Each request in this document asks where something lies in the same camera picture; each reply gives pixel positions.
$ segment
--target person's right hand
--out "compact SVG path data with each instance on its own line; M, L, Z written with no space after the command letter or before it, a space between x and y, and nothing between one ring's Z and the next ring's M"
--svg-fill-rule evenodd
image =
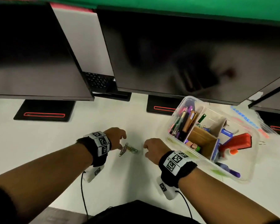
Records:
M159 164L160 159L171 149L159 138L151 138L144 142L143 148L147 148L148 152L145 153L147 157L154 164Z

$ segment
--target black keyboard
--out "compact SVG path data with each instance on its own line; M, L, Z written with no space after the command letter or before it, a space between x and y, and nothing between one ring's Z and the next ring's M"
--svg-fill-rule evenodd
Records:
M106 93L108 86L112 83L114 77L109 75L100 75L84 72L88 84L93 92Z

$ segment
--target monitor base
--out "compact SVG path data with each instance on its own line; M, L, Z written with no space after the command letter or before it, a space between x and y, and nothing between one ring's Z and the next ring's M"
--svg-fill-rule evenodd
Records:
M148 95L146 111L171 116L182 99Z
M75 101L25 100L14 120L68 122Z
M265 124L280 134L280 114L272 112L257 111Z

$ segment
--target black monitor screen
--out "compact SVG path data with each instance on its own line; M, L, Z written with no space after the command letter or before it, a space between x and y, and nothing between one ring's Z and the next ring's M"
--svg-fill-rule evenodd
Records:
M97 13L119 90L238 104L280 77L280 27Z

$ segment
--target black cable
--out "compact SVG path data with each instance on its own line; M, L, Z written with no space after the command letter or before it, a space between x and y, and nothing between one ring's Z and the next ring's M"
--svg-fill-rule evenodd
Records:
M82 181L83 181L83 174L84 173L86 173L86 172L83 171L82 176L81 176L81 193L82 193L82 199L83 199L83 203L84 203L84 207L85 207L85 211L86 211L86 215L87 215L87 219L88 219L88 212L87 212L87 208L86 208L86 204L85 204L85 200L84 200L83 187L82 187Z
M189 205L188 205L188 203L186 201L186 198L182 195L182 193L180 191L176 190L175 192L179 193L183 197L184 201L186 202L186 205L188 206L188 209L189 209L189 212L190 212L190 215L191 215L191 219L193 219L192 213L191 213L190 207L189 207Z

